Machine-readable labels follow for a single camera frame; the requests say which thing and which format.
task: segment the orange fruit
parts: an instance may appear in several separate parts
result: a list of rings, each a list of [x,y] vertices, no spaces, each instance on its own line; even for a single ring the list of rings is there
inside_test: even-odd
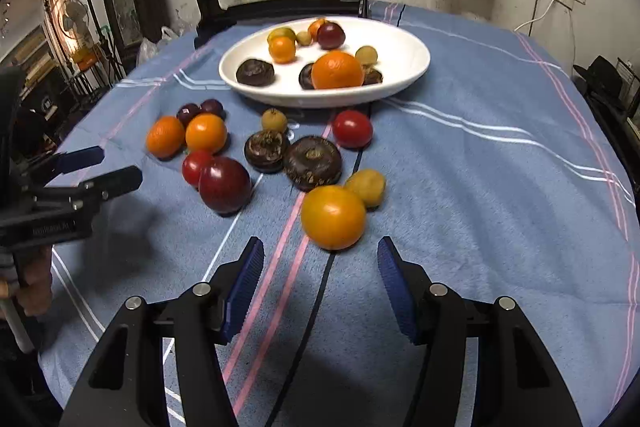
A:
[[[311,33],[311,38],[313,40],[315,41],[318,40],[318,28],[322,26],[325,22],[326,22],[326,19],[316,19],[309,25],[309,28],[306,31]]]
[[[184,127],[174,116],[163,116],[146,134],[146,149],[156,158],[170,158],[184,143]]]
[[[276,64],[287,64],[296,57],[296,41],[288,37],[276,37],[269,42],[269,54]]]
[[[364,82],[364,70],[356,57],[334,50],[315,61],[311,82],[316,89],[359,87]]]
[[[316,187],[302,201],[302,229],[318,247],[343,250],[364,233],[367,213],[356,194],[338,185]]]
[[[187,126],[186,139],[191,152],[207,151],[215,154],[226,143],[225,123],[215,114],[199,114]]]

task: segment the oval plate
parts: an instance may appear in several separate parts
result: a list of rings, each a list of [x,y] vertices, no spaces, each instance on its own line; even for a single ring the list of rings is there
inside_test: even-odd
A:
[[[304,90],[298,83],[300,70],[326,53],[317,42],[298,46],[296,59],[289,64],[275,64],[269,55],[267,35],[283,26],[296,33],[306,30],[316,20],[300,19],[271,26],[249,35],[230,48],[220,60],[220,77],[237,92],[259,102],[282,107],[342,107],[371,102],[391,96],[410,86],[429,67],[431,54],[424,43],[409,32],[389,24],[356,17],[330,17],[346,35],[342,51],[355,54],[361,46],[373,46],[378,51],[374,66],[382,73],[381,84],[342,89]],[[236,81],[238,66],[248,58],[259,58],[273,64],[276,79],[269,86],[253,87]]]

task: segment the blue tablecloth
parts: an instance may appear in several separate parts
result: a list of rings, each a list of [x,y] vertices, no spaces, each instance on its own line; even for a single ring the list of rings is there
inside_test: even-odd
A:
[[[62,404],[128,296],[174,298],[257,235],[266,253],[257,293],[242,332],[218,350],[240,425],[265,424],[310,325],[273,425],[402,425],[423,348],[399,332],[378,273],[377,242],[391,235],[405,260],[463,297],[513,296],[584,425],[608,414],[640,363],[640,230],[625,171],[588,107],[557,63],[519,34],[399,4],[374,2],[372,13],[423,40],[432,60],[414,85],[372,105],[375,136],[360,168],[386,175],[387,196],[344,253],[330,257],[308,242],[302,195],[283,174],[248,167],[252,201],[220,217],[183,181],[182,158],[160,162],[145,152],[146,131],[160,116],[217,98],[228,113],[226,154],[245,164],[244,140],[265,107],[228,90],[218,62],[273,22],[238,24],[196,52],[193,35],[171,42],[70,134],[63,150],[100,144],[106,158],[56,183],[130,164],[144,182],[103,208],[90,240],[55,248],[42,367]],[[329,133],[327,111],[287,114],[295,138]],[[356,153],[342,155],[346,178]],[[172,425],[181,425],[171,345],[165,341],[167,405]],[[476,355],[470,341],[459,425],[470,422]]]

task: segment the metal screw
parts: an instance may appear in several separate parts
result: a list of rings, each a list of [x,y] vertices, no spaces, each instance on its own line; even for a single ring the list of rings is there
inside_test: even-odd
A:
[[[124,303],[124,305],[127,307],[127,309],[129,310],[135,310],[137,308],[140,308],[140,306],[142,305],[142,299],[138,296],[136,297],[129,297],[127,299],[127,301]]]
[[[500,297],[498,299],[498,305],[503,310],[513,310],[516,307],[516,301],[514,301],[511,297]]]
[[[436,282],[435,284],[429,286],[429,291],[431,295],[435,295],[436,297],[444,297],[449,290],[444,284]]]
[[[193,293],[198,297],[202,297],[211,291],[211,286],[206,282],[199,282],[193,287]]]

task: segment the lit curtain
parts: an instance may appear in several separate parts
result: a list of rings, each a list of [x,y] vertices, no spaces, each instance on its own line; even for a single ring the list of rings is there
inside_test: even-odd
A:
[[[78,48],[77,42],[74,39],[66,36],[62,31],[62,28],[60,27],[61,16],[64,11],[65,2],[67,0],[47,1],[49,2],[49,7],[51,9],[52,21],[45,13],[44,27],[49,35],[49,41],[53,45],[58,61],[60,62],[60,64],[65,64],[67,62],[66,57],[70,57],[70,55]],[[58,40],[56,40],[54,32],[58,35]]]

